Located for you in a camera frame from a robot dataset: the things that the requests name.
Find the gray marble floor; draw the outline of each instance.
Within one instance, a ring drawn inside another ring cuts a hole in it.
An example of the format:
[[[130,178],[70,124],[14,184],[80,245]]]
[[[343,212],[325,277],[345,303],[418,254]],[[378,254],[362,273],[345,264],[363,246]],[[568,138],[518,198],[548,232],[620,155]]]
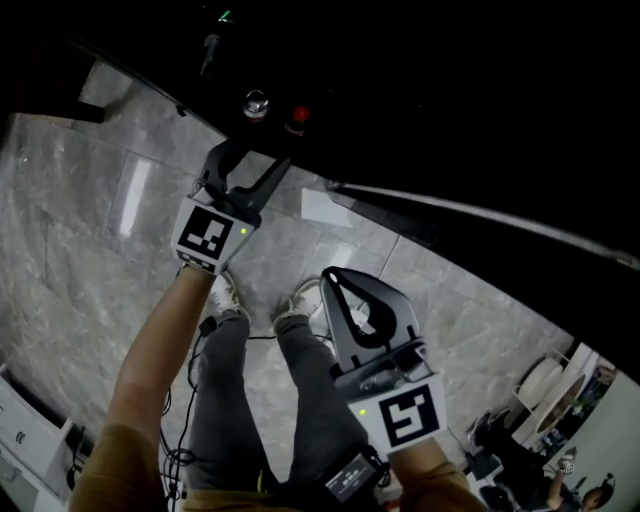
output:
[[[18,115],[3,141],[0,359],[96,436],[127,348],[179,266],[169,251],[177,207],[223,137],[105,65],[94,69],[83,99],[107,107],[105,123]],[[232,184],[250,183],[268,161],[250,155]],[[231,264],[253,334],[269,333],[278,302],[329,265],[381,276],[414,301],[461,439],[477,414],[509,399],[534,361],[568,348],[570,336],[544,318],[371,221],[353,215],[354,227],[345,228],[301,219],[302,187],[322,182],[292,168]],[[286,478],[296,390],[277,344],[250,342],[245,373],[273,469]],[[164,419],[174,445],[189,391],[183,369]],[[463,461],[451,435],[440,441]]]

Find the brown sleeve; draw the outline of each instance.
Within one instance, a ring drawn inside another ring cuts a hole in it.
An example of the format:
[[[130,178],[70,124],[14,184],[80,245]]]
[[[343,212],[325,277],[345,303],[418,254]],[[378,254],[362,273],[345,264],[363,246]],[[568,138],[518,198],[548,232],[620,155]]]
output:
[[[423,475],[404,490],[402,512],[485,512],[488,509],[469,491],[464,475],[450,462]]]
[[[130,427],[106,427],[77,482],[70,511],[163,509],[157,450]]]

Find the silver round object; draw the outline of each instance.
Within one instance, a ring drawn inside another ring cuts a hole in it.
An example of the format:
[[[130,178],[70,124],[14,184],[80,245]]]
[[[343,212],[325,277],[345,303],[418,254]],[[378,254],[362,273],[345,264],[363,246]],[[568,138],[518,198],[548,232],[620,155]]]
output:
[[[242,105],[242,112],[251,119],[261,119],[269,112],[269,98],[257,89],[247,94]]]

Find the black pants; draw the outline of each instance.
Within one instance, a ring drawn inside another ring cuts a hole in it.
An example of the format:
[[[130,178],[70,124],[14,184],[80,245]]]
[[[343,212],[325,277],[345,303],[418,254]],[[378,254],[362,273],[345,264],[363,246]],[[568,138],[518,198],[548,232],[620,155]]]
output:
[[[548,479],[544,476],[542,457],[518,444],[501,425],[479,431],[476,443],[500,459],[504,471],[495,480],[509,487],[522,507],[546,501]]]
[[[368,436],[338,394],[329,375],[335,359],[311,334],[307,318],[281,321],[276,334],[298,388],[289,484],[304,486],[351,446],[368,444]],[[202,351],[189,446],[197,460],[187,469],[192,489],[255,492],[259,480],[262,489],[279,487],[244,394],[248,336],[247,319],[225,311]]]

